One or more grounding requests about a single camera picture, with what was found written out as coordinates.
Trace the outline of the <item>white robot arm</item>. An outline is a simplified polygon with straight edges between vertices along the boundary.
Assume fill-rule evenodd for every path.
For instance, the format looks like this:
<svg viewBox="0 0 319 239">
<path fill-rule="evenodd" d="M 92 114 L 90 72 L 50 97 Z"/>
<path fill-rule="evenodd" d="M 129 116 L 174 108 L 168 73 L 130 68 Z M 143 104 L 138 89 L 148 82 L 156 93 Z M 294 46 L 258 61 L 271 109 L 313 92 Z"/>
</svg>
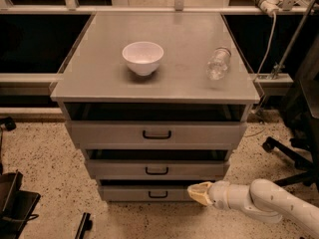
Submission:
<svg viewBox="0 0 319 239">
<path fill-rule="evenodd" d="M 249 185 L 224 180 L 206 181 L 189 186 L 187 192 L 190 198 L 204 206 L 238 210 L 265 223 L 278 223 L 286 217 L 315 239 L 319 238 L 319 208 L 272 181 L 255 179 Z"/>
</svg>

